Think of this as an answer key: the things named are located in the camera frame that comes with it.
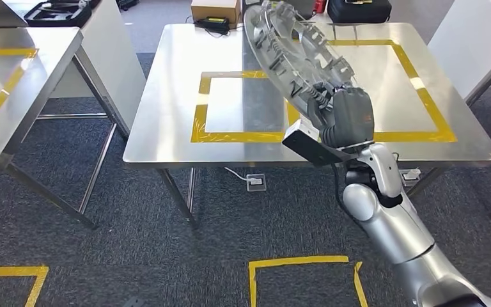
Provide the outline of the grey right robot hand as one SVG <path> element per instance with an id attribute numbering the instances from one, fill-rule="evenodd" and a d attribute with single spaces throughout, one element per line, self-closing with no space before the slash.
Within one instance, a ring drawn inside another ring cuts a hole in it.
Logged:
<path id="1" fill-rule="evenodd" d="M 307 116 L 331 148 L 364 146 L 373 142 L 375 120 L 370 96 L 362 88 L 336 88 L 308 98 Z"/>

